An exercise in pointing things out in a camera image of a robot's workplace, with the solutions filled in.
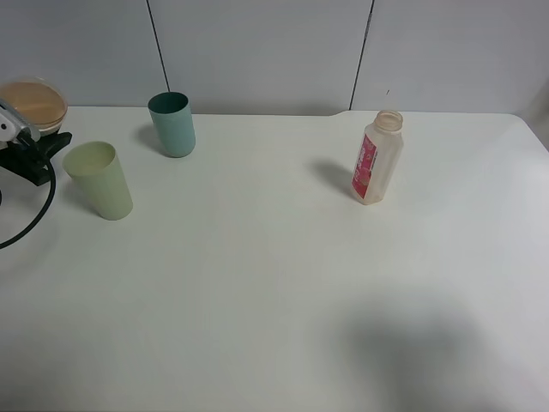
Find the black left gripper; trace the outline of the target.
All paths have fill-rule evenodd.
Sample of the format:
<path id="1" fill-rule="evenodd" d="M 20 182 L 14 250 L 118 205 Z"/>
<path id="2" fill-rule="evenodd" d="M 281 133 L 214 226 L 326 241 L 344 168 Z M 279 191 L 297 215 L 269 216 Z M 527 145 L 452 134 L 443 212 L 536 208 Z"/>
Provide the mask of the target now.
<path id="1" fill-rule="evenodd" d="M 56 131 L 42 136 L 37 149 L 10 143 L 1 150 L 1 168 L 4 168 L 34 185 L 44 185 L 50 181 L 45 159 L 50 160 L 72 140 L 70 132 Z"/>

